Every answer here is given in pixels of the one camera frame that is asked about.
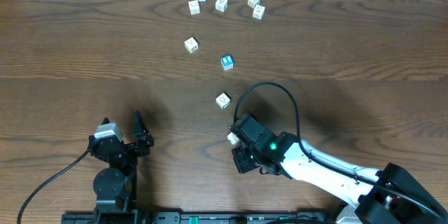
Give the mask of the wooden block letter G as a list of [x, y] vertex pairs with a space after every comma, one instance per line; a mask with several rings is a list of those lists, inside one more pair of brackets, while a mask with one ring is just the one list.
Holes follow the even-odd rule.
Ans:
[[227, 135], [227, 140], [228, 140], [233, 146], [237, 145], [237, 144], [240, 142], [239, 137], [238, 137], [235, 133], [233, 133], [233, 132], [231, 132], [231, 133], [229, 133], [229, 134]]

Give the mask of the wooden block letter A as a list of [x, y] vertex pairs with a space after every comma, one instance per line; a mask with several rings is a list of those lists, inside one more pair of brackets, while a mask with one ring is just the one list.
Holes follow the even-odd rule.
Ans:
[[216, 98], [216, 103], [221, 109], [225, 109], [230, 105], [231, 98], [229, 98], [226, 93], [222, 93]]

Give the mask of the wooden block blue top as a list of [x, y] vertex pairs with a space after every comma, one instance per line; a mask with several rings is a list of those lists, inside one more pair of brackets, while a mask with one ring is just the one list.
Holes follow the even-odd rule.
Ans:
[[232, 69], [235, 63], [231, 55], [222, 56], [220, 62], [225, 71]]

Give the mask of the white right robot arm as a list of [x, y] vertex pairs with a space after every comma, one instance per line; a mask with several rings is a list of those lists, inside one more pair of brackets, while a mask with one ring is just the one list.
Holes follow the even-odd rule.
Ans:
[[240, 174], [261, 169], [304, 181], [353, 207], [362, 223], [446, 223], [447, 210], [403, 167], [357, 166], [300, 137], [263, 127], [252, 115], [235, 118], [228, 140]]

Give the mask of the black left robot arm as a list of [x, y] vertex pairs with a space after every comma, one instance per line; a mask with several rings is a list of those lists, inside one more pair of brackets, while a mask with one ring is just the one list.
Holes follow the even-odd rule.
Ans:
[[108, 164], [93, 181], [95, 223], [151, 222], [151, 215], [136, 207], [138, 159], [149, 155], [154, 145], [139, 111], [134, 114], [133, 137], [134, 142], [125, 143], [117, 124], [105, 118], [88, 138], [88, 152]]

